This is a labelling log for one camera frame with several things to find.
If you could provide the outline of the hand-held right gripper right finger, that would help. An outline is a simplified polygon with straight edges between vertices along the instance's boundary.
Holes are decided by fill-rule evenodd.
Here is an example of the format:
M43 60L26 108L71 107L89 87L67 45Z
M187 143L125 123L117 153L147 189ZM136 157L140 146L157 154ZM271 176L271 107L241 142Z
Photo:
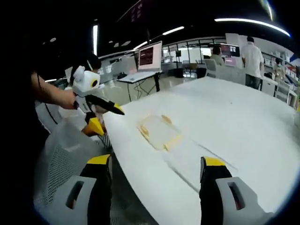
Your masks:
M218 158L201 157L199 198L202 225L265 225L274 215L262 209L257 194Z

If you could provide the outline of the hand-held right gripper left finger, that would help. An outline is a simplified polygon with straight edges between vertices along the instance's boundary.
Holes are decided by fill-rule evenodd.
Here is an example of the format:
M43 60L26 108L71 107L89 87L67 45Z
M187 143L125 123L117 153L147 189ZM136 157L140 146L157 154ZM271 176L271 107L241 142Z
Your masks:
M91 158L80 175L74 175L55 191L44 209L51 225L109 225L112 179L110 154Z

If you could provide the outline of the person's left hand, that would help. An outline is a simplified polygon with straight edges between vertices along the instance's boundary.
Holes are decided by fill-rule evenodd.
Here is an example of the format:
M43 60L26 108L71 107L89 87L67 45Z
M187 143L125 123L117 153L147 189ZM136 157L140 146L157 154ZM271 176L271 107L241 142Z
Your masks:
M58 94L58 105L67 110L74 110L76 97L72 90L61 90Z

